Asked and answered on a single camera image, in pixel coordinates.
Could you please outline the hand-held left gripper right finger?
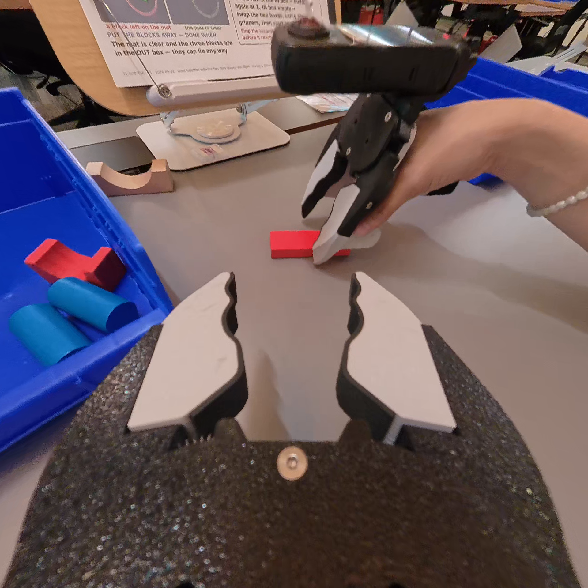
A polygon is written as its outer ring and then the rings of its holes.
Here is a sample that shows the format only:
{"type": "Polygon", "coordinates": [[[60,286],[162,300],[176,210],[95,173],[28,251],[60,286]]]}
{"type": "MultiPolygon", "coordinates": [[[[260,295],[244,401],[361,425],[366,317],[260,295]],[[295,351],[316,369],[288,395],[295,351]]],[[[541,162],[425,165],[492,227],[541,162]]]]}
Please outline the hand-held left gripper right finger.
{"type": "Polygon", "coordinates": [[[336,381],[345,414],[387,445],[404,428],[453,433],[458,425],[418,317],[364,272],[352,275],[349,309],[336,381]]]}

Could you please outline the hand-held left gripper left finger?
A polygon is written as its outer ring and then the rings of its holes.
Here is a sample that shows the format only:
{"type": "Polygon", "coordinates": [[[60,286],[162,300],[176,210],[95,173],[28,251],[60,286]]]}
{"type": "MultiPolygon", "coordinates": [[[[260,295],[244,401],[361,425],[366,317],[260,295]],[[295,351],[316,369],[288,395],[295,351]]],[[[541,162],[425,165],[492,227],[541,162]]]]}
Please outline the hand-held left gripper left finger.
{"type": "Polygon", "coordinates": [[[213,437],[248,399],[243,350],[236,337],[236,279],[222,272],[163,321],[127,428],[132,433],[179,426],[213,437]]]}

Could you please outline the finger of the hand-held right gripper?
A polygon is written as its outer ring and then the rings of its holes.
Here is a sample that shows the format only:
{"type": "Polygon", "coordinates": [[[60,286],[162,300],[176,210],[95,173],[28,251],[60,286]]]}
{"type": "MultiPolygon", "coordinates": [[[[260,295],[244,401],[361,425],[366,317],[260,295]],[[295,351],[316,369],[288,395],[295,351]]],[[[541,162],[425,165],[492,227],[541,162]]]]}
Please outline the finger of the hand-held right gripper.
{"type": "Polygon", "coordinates": [[[313,245],[313,264],[319,266],[332,259],[342,250],[363,248],[363,238],[353,237],[353,232],[362,220],[364,197],[354,183],[342,187],[334,200],[327,221],[322,226],[313,245]]]}
{"type": "Polygon", "coordinates": [[[308,181],[300,206],[302,218],[307,218],[323,198],[336,198],[343,187],[355,183],[338,139],[329,137],[308,181]]]}

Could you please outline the red wooden plank block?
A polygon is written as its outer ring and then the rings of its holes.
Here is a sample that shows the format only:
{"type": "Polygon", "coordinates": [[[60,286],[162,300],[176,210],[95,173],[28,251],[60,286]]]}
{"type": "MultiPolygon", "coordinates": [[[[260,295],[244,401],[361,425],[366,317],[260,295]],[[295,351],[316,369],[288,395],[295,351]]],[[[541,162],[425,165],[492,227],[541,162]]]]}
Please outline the red wooden plank block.
{"type": "Polygon", "coordinates": [[[305,259],[313,257],[313,245],[319,230],[271,231],[270,257],[272,259],[305,259]]]}

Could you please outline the blue plastic bin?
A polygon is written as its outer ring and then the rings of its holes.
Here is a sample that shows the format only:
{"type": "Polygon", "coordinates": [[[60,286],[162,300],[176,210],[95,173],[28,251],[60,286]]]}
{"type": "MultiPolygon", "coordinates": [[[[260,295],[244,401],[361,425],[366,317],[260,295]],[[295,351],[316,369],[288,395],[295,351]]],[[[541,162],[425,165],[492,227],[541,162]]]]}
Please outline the blue plastic bin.
{"type": "Polygon", "coordinates": [[[446,96],[425,104],[432,111],[477,100],[535,99],[587,118],[587,70],[541,66],[538,74],[480,59],[446,96]]]}
{"type": "Polygon", "coordinates": [[[1,452],[84,400],[173,310],[142,244],[106,195],[17,89],[1,90],[1,452]],[[116,290],[138,320],[113,334],[80,326],[92,345],[45,367],[9,329],[20,308],[47,303],[49,284],[25,265],[46,238],[80,254],[113,248],[127,275],[116,290]]]}

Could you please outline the natural wooden arch block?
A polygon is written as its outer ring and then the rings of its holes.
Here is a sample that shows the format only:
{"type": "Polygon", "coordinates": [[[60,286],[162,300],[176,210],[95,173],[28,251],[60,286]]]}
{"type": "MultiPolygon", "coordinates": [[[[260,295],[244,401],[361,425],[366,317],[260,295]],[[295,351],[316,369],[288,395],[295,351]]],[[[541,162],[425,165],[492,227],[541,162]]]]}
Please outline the natural wooden arch block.
{"type": "Polygon", "coordinates": [[[148,171],[137,175],[115,171],[103,162],[89,162],[86,172],[109,197],[174,191],[172,172],[166,159],[154,159],[148,171]]]}

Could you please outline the person's right forearm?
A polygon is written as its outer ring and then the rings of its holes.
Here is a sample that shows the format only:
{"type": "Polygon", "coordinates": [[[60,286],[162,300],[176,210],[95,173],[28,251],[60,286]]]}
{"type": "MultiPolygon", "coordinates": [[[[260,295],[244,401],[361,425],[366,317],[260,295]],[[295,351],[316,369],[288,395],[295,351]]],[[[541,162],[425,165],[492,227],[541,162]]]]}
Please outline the person's right forearm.
{"type": "Polygon", "coordinates": [[[587,251],[587,118],[540,105],[545,117],[531,134],[527,214],[547,219],[587,251]]]}

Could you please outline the person's right hand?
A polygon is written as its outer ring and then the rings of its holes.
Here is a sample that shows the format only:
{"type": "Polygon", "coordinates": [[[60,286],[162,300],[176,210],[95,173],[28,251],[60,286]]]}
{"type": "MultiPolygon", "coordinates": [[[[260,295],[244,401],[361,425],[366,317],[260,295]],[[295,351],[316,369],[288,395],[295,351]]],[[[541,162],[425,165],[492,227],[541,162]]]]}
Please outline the person's right hand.
{"type": "Polygon", "coordinates": [[[427,111],[417,120],[416,137],[398,167],[383,204],[354,231],[365,236],[403,204],[461,180],[491,173],[527,192],[532,207],[565,200],[557,168],[549,169],[552,105],[529,99],[467,102],[427,111]]]}

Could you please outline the colourful printed leaflet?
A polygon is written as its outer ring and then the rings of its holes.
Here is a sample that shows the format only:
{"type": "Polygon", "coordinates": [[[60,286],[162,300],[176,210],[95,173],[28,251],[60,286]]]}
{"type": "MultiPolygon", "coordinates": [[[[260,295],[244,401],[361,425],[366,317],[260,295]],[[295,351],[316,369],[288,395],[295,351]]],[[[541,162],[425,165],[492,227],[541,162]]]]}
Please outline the colourful printed leaflet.
{"type": "Polygon", "coordinates": [[[358,99],[357,93],[315,93],[296,98],[320,114],[344,113],[358,99]]]}

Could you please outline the white tablet stand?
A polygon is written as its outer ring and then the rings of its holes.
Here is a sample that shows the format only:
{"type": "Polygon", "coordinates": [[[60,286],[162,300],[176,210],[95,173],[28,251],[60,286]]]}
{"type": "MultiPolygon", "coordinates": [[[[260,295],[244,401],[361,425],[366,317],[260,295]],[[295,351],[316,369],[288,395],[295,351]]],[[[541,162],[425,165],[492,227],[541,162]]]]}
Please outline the white tablet stand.
{"type": "MultiPolygon", "coordinates": [[[[170,98],[162,98],[153,85],[148,89],[147,97],[153,105],[156,104],[155,98],[191,101],[188,97],[191,82],[212,81],[167,82],[165,84],[172,94],[170,98]]],[[[288,133],[258,112],[273,101],[257,100],[237,105],[161,112],[157,121],[139,125],[136,134],[156,159],[167,160],[171,171],[190,171],[286,146],[290,141],[288,133]]]]}

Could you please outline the teal wooden cylinder block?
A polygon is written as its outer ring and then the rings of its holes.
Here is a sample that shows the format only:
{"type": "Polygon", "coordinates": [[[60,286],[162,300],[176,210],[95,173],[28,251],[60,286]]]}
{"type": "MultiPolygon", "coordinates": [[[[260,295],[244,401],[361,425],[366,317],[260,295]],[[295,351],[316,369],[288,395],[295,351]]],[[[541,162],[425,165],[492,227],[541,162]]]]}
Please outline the teal wooden cylinder block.
{"type": "Polygon", "coordinates": [[[76,277],[66,277],[48,289],[49,302],[105,334],[139,319],[136,305],[121,296],[76,277]]]}
{"type": "Polygon", "coordinates": [[[44,366],[52,366],[92,345],[68,318],[49,304],[27,305],[9,319],[10,331],[44,366]]]}

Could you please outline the red wooden arch block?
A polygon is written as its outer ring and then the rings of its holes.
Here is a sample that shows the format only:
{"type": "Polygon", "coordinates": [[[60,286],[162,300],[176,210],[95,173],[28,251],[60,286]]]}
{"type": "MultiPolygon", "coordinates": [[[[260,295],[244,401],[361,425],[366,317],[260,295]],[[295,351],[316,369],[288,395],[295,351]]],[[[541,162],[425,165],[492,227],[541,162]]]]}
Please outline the red wooden arch block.
{"type": "Polygon", "coordinates": [[[100,247],[92,256],[86,256],[57,239],[45,239],[24,263],[50,284],[75,277],[109,292],[127,274],[126,266],[112,248],[100,247]]]}

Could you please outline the printed instruction sheet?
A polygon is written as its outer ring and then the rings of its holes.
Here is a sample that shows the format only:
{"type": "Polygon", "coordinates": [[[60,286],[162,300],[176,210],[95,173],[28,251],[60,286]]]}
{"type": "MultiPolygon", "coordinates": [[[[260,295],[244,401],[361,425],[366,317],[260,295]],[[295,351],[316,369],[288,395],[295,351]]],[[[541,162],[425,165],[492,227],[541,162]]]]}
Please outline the printed instruction sheet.
{"type": "Polygon", "coordinates": [[[119,88],[268,77],[274,29],[328,1],[80,1],[119,88]]]}

